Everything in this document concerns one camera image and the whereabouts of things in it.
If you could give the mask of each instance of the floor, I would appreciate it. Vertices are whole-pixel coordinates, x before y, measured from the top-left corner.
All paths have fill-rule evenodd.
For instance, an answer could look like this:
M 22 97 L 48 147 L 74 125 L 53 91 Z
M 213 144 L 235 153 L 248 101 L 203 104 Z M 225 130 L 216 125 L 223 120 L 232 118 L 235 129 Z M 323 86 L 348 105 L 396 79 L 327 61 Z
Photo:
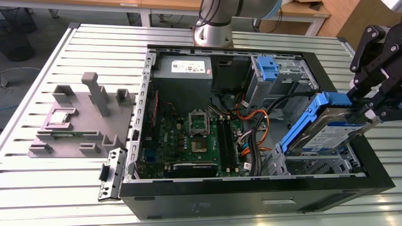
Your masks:
M 188 28 L 196 23 L 196 16 L 167 15 L 165 22 L 160 22 L 159 16 L 152 15 L 153 27 Z M 0 54 L 0 72 L 14 67 L 41 68 L 57 42 L 65 32 L 70 22 L 84 24 L 108 24 L 108 25 L 136 25 L 140 26 L 140 18 L 137 14 L 115 13 L 115 12 L 93 12 L 58 10 L 58 18 L 53 19 L 45 9 L 33 9 L 32 14 L 37 30 L 28 34 L 28 39 L 34 48 L 34 57 L 24 62 L 10 62 L 2 54 Z M 232 30 L 243 32 L 253 32 L 251 19 L 233 19 Z M 10 82 L 6 89 L 0 89 L 0 132 L 4 129 L 16 108 L 5 109 L 16 106 L 25 96 L 25 93 L 34 81 L 38 71 L 33 69 L 18 69 L 1 74 L 2 79 Z

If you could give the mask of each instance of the aluminum table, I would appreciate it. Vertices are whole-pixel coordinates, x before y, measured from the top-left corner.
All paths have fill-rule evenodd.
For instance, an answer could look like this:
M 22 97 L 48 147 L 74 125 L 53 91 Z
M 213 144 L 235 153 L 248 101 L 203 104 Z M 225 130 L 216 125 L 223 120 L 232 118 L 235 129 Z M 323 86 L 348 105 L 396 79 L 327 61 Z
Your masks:
M 339 92 L 347 92 L 352 50 L 336 38 L 232 33 L 235 48 L 310 51 Z M 0 136 L 0 225 L 402 225 L 402 122 L 366 133 L 396 187 L 322 213 L 139 221 L 123 202 L 97 203 L 104 159 L 30 159 L 26 152 L 58 84 L 84 91 L 81 74 L 97 72 L 99 85 L 137 93 L 147 44 L 192 45 L 191 31 L 81 24 L 69 28 Z

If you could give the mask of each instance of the blue drive bay latch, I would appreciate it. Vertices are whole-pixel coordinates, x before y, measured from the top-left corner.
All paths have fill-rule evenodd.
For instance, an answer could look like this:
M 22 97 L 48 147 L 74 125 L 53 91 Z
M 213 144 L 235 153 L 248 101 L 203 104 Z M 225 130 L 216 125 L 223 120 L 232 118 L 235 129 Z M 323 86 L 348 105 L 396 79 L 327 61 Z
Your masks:
M 264 81 L 275 81 L 279 74 L 279 65 L 271 56 L 257 56 L 257 67 L 263 74 Z

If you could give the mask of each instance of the ram slot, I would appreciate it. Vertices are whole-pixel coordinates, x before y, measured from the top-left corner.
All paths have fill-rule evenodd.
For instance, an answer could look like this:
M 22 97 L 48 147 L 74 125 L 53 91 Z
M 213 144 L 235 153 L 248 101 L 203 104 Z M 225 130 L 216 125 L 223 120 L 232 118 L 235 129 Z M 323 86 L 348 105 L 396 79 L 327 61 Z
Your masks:
M 217 139 L 220 152 L 221 171 L 233 171 L 236 168 L 236 159 L 232 145 L 232 130 L 229 120 L 217 121 Z

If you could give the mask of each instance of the black trash bin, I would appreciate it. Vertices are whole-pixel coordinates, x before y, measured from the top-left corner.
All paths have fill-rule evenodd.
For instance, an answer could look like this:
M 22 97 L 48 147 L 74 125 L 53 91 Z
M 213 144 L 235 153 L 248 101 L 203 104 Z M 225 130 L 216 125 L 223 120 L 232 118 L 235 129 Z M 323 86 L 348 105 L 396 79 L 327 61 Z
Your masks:
M 34 55 L 25 34 L 17 32 L 5 20 L 0 20 L 0 52 L 14 62 L 28 60 Z
M 28 34 L 36 31 L 30 8 L 0 7 L 0 13 L 17 32 Z

